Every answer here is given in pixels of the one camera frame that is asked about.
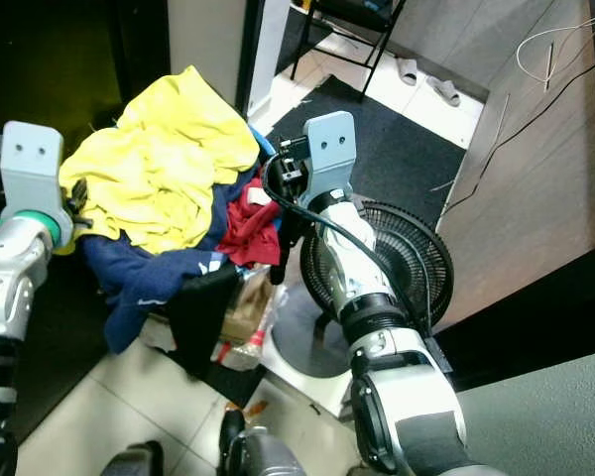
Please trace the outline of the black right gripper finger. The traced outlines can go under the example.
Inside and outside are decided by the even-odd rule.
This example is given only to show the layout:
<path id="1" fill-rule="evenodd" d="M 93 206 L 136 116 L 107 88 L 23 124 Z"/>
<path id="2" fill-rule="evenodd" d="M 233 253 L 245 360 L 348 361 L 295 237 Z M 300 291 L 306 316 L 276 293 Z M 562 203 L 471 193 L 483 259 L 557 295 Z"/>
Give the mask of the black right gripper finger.
<path id="1" fill-rule="evenodd" d="M 280 263 L 276 266 L 276 283 L 284 282 L 292 249 L 306 230 L 306 218 L 303 217 L 295 200 L 286 196 L 286 198 L 280 200 L 280 204 L 284 212 L 278 227 L 281 255 Z"/>

